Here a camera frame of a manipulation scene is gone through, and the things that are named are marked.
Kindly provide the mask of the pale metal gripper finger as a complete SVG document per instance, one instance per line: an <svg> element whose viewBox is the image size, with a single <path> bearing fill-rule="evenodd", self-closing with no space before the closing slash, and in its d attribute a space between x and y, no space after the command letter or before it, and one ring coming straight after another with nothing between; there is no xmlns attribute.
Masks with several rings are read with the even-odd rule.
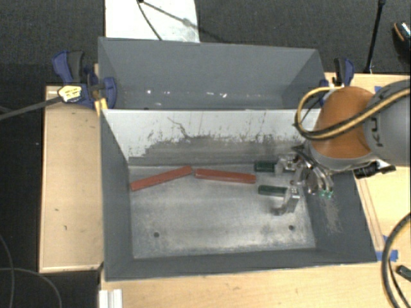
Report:
<svg viewBox="0 0 411 308"><path fill-rule="evenodd" d="M295 208L301 198L297 187L280 187L280 197L283 199L279 207L273 207L272 213L275 216L294 213Z"/></svg>
<svg viewBox="0 0 411 308"><path fill-rule="evenodd" d="M274 174L282 175L284 173L293 173L299 175L301 173L301 160L296 154L280 154L277 157Z"/></svg>

